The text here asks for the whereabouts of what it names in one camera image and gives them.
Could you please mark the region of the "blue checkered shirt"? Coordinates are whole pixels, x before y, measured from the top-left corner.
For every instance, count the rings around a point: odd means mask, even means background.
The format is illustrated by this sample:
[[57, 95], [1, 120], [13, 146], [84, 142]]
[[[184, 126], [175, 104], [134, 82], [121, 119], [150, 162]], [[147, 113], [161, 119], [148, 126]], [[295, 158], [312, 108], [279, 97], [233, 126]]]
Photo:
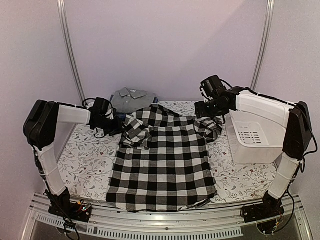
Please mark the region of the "blue checkered shirt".
[[[154, 98], [153, 100], [153, 104], [157, 104], [159, 102], [159, 99], [157, 97]], [[124, 121], [126, 119], [127, 114], [126, 113], [120, 113], [117, 112], [116, 115], [122, 120]]]

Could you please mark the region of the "grey polo shirt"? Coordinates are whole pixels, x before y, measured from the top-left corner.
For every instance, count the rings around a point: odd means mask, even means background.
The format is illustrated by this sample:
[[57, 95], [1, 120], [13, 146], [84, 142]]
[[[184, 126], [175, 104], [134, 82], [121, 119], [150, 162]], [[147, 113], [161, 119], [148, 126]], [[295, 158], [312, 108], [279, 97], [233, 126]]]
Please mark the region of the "grey polo shirt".
[[152, 92], [124, 87], [113, 93], [110, 102], [118, 113], [132, 114], [157, 103], [158, 97]]

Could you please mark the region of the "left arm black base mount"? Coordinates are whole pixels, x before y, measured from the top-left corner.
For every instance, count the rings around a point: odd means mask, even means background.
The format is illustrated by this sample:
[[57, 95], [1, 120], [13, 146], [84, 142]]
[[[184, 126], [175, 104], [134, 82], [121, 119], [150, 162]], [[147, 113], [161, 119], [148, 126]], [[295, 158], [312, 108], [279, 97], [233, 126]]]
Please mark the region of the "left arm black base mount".
[[84, 202], [83, 200], [77, 202], [56, 200], [51, 202], [48, 212], [68, 220], [88, 223], [92, 213], [92, 204]]

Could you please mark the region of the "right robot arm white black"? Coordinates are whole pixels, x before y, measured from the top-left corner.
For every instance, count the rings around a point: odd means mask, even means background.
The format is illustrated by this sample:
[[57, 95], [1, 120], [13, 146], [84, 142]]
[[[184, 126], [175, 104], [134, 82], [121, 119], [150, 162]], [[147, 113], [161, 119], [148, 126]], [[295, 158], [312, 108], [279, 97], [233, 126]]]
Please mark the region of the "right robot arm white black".
[[253, 92], [249, 88], [201, 86], [196, 102], [198, 118], [222, 117], [226, 123], [232, 159], [238, 164], [271, 164], [280, 160], [274, 180], [263, 195], [258, 213], [269, 218], [305, 170], [305, 158], [315, 139], [308, 105], [291, 103]]

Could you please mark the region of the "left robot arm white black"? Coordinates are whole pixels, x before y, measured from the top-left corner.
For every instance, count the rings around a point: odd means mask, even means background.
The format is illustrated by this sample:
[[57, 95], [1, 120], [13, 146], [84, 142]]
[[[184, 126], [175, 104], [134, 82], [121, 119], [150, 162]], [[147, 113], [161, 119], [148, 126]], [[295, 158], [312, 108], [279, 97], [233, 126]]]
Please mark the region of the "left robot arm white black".
[[83, 124], [91, 130], [102, 130], [103, 136], [123, 131], [122, 121], [110, 101], [97, 97], [89, 108], [56, 101], [37, 100], [24, 125], [23, 134], [31, 146], [35, 165], [46, 185], [52, 206], [63, 216], [74, 213], [70, 193], [62, 180], [55, 156], [57, 125]]

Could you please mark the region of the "black white checkered shirt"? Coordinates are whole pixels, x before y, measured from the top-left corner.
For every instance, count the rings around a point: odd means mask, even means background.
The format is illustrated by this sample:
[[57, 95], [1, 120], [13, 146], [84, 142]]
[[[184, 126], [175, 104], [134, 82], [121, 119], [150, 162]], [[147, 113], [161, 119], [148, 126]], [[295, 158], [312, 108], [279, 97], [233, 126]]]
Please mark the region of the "black white checkered shirt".
[[128, 212], [178, 212], [217, 195], [208, 145], [218, 118], [183, 116], [152, 104], [128, 115], [106, 202]]

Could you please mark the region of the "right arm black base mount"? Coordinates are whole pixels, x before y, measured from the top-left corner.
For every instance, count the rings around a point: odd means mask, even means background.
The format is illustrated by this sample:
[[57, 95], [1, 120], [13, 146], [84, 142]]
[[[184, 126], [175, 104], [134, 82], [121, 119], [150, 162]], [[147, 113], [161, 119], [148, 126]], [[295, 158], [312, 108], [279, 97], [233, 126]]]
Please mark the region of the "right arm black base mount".
[[256, 222], [280, 216], [285, 213], [282, 201], [245, 204], [240, 210], [240, 216], [245, 223]]

